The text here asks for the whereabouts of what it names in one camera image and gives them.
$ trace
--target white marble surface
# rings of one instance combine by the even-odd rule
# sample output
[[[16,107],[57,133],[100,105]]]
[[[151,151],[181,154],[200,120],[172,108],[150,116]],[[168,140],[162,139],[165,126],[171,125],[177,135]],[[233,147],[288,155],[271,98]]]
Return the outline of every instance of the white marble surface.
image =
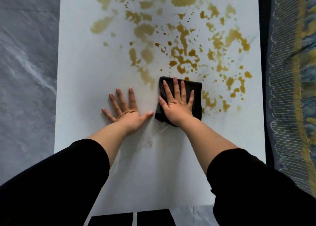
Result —
[[[178,78],[187,76],[190,80],[202,82],[203,90],[209,93],[211,102],[214,102],[214,98],[217,100],[212,110],[207,106],[207,100],[202,100],[205,108],[202,120],[264,161],[258,0],[196,0],[190,7],[174,7],[170,0],[166,0],[165,3],[155,2],[153,7],[144,10],[140,9],[139,4],[139,1],[144,0],[129,1],[129,4],[127,0],[119,1],[112,0],[108,10],[102,10],[97,0],[61,0],[55,152],[109,123],[101,117],[101,108],[110,108],[107,96],[117,87],[125,92],[125,96],[129,86],[134,88],[140,113],[155,110],[158,79],[171,75]],[[210,3],[217,7],[219,15],[210,20],[201,19],[202,10],[206,15],[211,15],[207,9]],[[226,16],[228,4],[235,8],[236,15]],[[156,11],[160,7],[163,8],[163,14],[157,15]],[[152,21],[141,21],[139,25],[158,25],[153,35],[147,36],[147,40],[161,45],[149,47],[154,56],[151,63],[146,64],[142,59],[138,65],[148,70],[155,80],[152,87],[142,80],[136,67],[131,67],[130,49],[134,48],[140,59],[141,51],[148,45],[134,34],[137,25],[125,20],[126,10],[152,16]],[[183,20],[179,19],[178,13],[186,13]],[[91,26],[105,16],[114,16],[108,28],[99,34],[92,33],[96,31],[91,31]],[[224,17],[224,25],[220,22],[221,17]],[[174,40],[180,34],[177,29],[170,31],[167,23],[176,26],[179,21],[188,29],[196,29],[186,37],[188,51],[195,49],[200,58],[198,65],[207,64],[208,67],[197,67],[197,71],[193,69],[191,72],[192,68],[183,65],[189,72],[183,75],[176,66],[169,68],[169,62],[177,59],[170,58],[168,41],[172,41],[174,46]],[[215,32],[209,31],[207,22],[214,24]],[[243,39],[247,39],[249,51],[242,50],[239,53],[243,47],[238,40],[227,44],[226,37],[230,29],[238,30]],[[223,37],[224,44],[220,49],[223,56],[219,59],[213,40],[208,40],[216,33],[219,33],[217,38]],[[161,52],[164,46],[168,55]],[[215,52],[215,60],[209,60],[209,48]],[[185,56],[184,59],[193,61],[194,58]],[[217,72],[219,61],[229,70]],[[240,87],[240,81],[236,80],[229,91],[226,80],[222,82],[223,76],[220,74],[236,79],[241,73],[245,79],[246,71],[253,76],[251,79],[246,78],[246,93],[240,96],[239,92],[235,98],[231,98],[232,90]],[[223,110],[219,95],[230,104],[227,112]],[[210,186],[187,137],[180,129],[171,127],[160,134],[156,130],[157,125],[158,122],[152,119],[140,132],[123,143],[90,216],[214,203],[215,197],[210,192]]]

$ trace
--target pinky finger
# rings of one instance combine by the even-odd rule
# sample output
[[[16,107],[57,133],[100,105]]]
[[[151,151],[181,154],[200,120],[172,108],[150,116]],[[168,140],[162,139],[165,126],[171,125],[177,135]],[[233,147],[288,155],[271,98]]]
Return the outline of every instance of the pinky finger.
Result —
[[[105,114],[105,116],[114,123],[116,121],[116,118],[113,117],[105,108],[102,109],[102,112]]]
[[[189,102],[188,102],[188,108],[189,108],[190,110],[192,110],[193,101],[194,101],[194,90],[191,91],[191,93],[190,93],[190,98],[189,98]]]

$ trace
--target black shirt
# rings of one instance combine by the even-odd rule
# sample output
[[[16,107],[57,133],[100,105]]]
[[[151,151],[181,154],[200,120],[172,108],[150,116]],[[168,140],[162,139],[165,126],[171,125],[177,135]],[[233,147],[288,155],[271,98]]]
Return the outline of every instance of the black shirt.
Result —
[[[109,169],[100,144],[74,142],[0,187],[0,225],[83,225]],[[216,156],[207,180],[219,225],[314,221],[316,199],[243,149]]]

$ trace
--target person's right hand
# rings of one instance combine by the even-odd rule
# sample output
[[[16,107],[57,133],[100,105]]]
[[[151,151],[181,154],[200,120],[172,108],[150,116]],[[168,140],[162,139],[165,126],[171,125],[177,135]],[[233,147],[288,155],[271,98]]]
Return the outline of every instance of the person's right hand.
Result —
[[[184,81],[181,81],[181,92],[179,89],[178,80],[176,77],[173,78],[173,88],[174,88],[174,98],[169,89],[167,82],[163,81],[163,86],[165,88],[167,101],[160,96],[159,103],[163,108],[165,115],[175,126],[180,127],[181,123],[188,117],[192,116],[192,105],[194,100],[194,90],[191,91],[189,102],[186,103],[186,92]]]

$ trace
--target folded black towel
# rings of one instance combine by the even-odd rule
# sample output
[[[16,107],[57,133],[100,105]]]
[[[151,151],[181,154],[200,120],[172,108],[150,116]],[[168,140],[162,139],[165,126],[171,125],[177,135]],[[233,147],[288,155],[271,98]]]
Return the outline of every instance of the folded black towel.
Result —
[[[173,78],[170,77],[160,77],[159,79],[159,90],[160,90],[160,96],[167,102],[167,96],[165,93],[165,89],[163,87],[163,80],[165,80],[170,88],[170,91],[172,92],[172,95],[174,96],[174,90],[173,90]],[[186,90],[186,102],[189,101],[190,93],[192,90],[194,90],[194,101],[192,106],[192,114],[194,117],[198,118],[199,120],[202,119],[202,105],[201,105],[201,92],[202,92],[202,84],[198,82],[192,82],[192,81],[184,81],[185,84],[185,90]],[[175,126],[172,124],[166,117],[162,107],[158,103],[155,118],[158,119],[161,122],[166,122],[172,126]]]

